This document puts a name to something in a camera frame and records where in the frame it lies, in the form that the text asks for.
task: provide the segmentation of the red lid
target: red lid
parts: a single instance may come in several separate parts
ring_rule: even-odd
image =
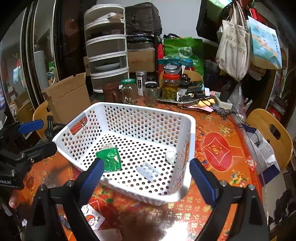
[[[163,78],[166,80],[180,80],[180,75],[178,74],[167,74],[163,73]]]

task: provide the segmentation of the table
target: table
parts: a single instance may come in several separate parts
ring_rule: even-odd
[[[213,112],[182,110],[161,103],[156,108],[193,116],[196,120],[195,157],[219,180],[226,180],[230,185],[239,187],[252,183],[261,197],[260,181],[241,130],[229,119],[223,120]],[[34,164],[24,179],[22,203],[31,204],[41,183],[48,187],[60,186],[67,180],[76,178],[78,174],[79,171],[59,153]],[[123,240],[128,241],[139,238],[147,241],[192,241],[200,233],[212,211],[212,207],[205,204],[193,180],[187,195],[176,203],[153,206],[98,184],[89,204],[106,218],[100,229],[119,229]],[[233,204],[219,241],[227,239],[235,210],[236,204]],[[70,231],[66,230],[66,235],[69,240],[75,240]]]

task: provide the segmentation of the white diamond outline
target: white diamond outline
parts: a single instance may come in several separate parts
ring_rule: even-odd
[[[206,149],[205,147],[211,145],[215,139],[217,140],[217,142],[218,142],[221,146],[223,146],[223,145],[221,144],[221,142],[218,141],[218,139],[217,139],[216,137],[214,137],[214,139],[213,139],[209,144],[207,144],[206,146],[204,146],[204,149]],[[221,164],[221,162],[222,162],[223,158],[225,157],[225,155],[228,154],[228,153],[230,152],[230,150],[229,150],[228,148],[226,148],[225,146],[223,146],[223,147],[224,147],[226,150],[228,150],[228,152],[226,152],[226,153],[222,156],[221,161],[218,161],[218,159],[214,156],[214,154],[213,154],[212,152],[210,152],[208,149],[206,149],[209,153],[211,153],[211,155],[216,159],[216,161],[217,161],[219,164]]]

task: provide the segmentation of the green packet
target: green packet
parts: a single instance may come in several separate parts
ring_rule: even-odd
[[[121,160],[117,147],[101,150],[96,153],[96,157],[104,160],[105,172],[115,172],[121,169]]]

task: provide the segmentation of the black plastic bag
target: black plastic bag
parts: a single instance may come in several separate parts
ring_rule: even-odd
[[[126,32],[157,32],[161,34],[163,29],[158,9],[150,2],[126,7]]]

